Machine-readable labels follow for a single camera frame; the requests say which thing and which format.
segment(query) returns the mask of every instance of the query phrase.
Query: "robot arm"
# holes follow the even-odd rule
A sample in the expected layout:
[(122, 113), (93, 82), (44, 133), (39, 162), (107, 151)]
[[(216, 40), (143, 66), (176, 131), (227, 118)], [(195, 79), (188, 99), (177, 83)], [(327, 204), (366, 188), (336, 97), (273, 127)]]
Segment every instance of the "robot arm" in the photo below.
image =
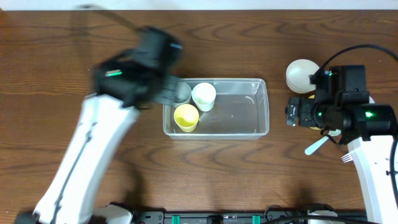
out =
[(392, 141), (391, 136), (372, 136), (371, 141), (358, 138), (347, 145), (358, 172), (368, 220), (376, 223), (395, 223), (398, 217), (391, 177), (386, 174)]
[(139, 110), (122, 108), (109, 95), (84, 100), (72, 141), (60, 168), (34, 213), (40, 223), (86, 223), (115, 150), (136, 122)]
[[(105, 170), (136, 122), (139, 108), (150, 102), (174, 102), (178, 77), (170, 75), (170, 69), (180, 58), (182, 46), (153, 27), (143, 28), (142, 34), (136, 49), (127, 49), (95, 67), (96, 95), (84, 100), (67, 153), (35, 208), (39, 223), (87, 223)], [(120, 217), (129, 223), (131, 214), (118, 215), (114, 222), (121, 223)]]

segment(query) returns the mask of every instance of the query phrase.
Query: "wood grain surface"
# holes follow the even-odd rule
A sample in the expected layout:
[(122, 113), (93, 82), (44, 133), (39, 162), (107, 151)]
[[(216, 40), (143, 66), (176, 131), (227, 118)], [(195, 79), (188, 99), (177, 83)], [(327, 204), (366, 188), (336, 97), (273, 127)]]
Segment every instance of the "wood grain surface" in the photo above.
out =
[[(93, 63), (136, 44), (117, 22), (90, 14), (77, 29), (71, 14), (4, 12), (0, 17), (0, 223), (34, 208), (49, 187), (70, 142)], [(285, 83), (288, 64), (323, 63), (356, 44), (398, 52), (396, 11), (118, 11), (137, 26), (157, 26), (184, 44), (176, 74), (185, 78), (262, 78), (270, 131), (255, 141), (173, 141), (162, 130), (162, 107), (140, 116), (120, 145), (96, 199), (136, 208), (265, 210), (328, 203), (364, 209), (358, 175), (340, 157), (346, 147), (327, 142), (314, 156), (304, 149), (317, 131), (288, 127), (284, 108), (294, 96)], [(356, 50), (332, 65), (365, 64), (376, 102), (398, 111), (398, 65), (375, 50)]]

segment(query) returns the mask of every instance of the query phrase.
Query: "clear plastic container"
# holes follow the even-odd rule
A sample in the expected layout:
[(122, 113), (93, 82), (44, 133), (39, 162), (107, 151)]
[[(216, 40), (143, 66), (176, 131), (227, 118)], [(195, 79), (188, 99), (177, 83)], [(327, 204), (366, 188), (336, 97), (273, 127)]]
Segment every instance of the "clear plastic container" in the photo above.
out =
[(193, 89), (199, 83), (216, 88), (209, 112), (199, 111), (191, 133), (183, 132), (173, 119), (175, 108), (163, 106), (163, 130), (172, 139), (259, 139), (269, 131), (267, 88), (260, 78), (182, 78)]

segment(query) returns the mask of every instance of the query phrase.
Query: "small metal cup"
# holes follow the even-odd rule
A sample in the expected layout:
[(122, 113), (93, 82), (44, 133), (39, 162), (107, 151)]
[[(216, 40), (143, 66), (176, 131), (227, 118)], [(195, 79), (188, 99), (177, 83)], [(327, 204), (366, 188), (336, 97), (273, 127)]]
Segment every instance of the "small metal cup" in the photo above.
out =
[(191, 94), (192, 90), (191, 87), (184, 83), (184, 82), (179, 82), (177, 84), (177, 94), (175, 95), (175, 101), (173, 103), (173, 106), (177, 108), (180, 105), (183, 104), (189, 104), (191, 102)]

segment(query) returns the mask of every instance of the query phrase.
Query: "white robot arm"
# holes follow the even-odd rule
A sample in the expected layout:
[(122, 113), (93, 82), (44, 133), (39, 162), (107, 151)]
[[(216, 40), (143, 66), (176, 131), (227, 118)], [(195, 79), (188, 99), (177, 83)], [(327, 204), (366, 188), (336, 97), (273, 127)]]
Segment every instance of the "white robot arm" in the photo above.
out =
[(355, 139), (348, 144), (361, 183), (368, 220), (376, 223), (396, 223), (398, 209), (391, 185), (391, 136), (372, 136), (372, 141)]
[[(109, 162), (139, 116), (135, 107), (122, 108), (122, 104), (109, 95), (90, 96), (84, 100), (65, 157), (50, 188), (35, 208), (40, 223), (88, 222)], [(123, 215), (118, 214), (119, 219), (131, 216), (126, 210), (120, 211)], [(104, 215), (107, 210), (99, 212)]]

